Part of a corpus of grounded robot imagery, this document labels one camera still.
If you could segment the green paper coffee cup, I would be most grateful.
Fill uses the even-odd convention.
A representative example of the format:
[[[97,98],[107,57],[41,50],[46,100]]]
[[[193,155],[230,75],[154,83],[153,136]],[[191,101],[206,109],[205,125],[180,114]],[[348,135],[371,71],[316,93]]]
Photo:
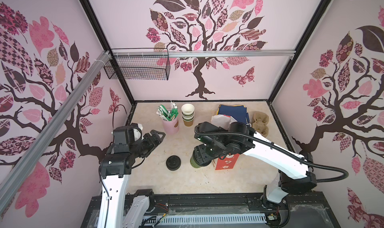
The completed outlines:
[[[195,169],[199,169],[201,168],[202,166],[200,166],[196,161],[195,161],[195,158],[193,156],[191,156],[190,158],[190,164],[193,168]]]

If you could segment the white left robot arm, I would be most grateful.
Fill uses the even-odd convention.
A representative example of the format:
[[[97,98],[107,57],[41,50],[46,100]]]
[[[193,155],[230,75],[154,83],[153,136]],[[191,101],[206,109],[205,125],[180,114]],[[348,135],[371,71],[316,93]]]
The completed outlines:
[[[125,209],[127,188],[132,171],[138,168],[136,159],[145,160],[164,140],[166,134],[156,130],[143,133],[141,124],[115,128],[113,142],[99,166],[102,184],[99,228],[139,228],[145,213],[155,206],[151,189],[138,190]]]

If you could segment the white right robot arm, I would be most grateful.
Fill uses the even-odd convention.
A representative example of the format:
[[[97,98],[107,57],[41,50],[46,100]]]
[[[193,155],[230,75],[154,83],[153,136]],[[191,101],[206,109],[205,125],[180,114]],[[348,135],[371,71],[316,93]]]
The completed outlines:
[[[276,178],[263,191],[262,204],[266,209],[276,207],[289,194],[303,195],[319,183],[341,181],[349,176],[344,169],[315,164],[311,153],[296,154],[283,149],[240,122],[231,123],[228,129],[203,122],[194,132],[195,139],[201,142],[191,158],[197,168],[206,167],[215,159],[239,154],[278,169]]]

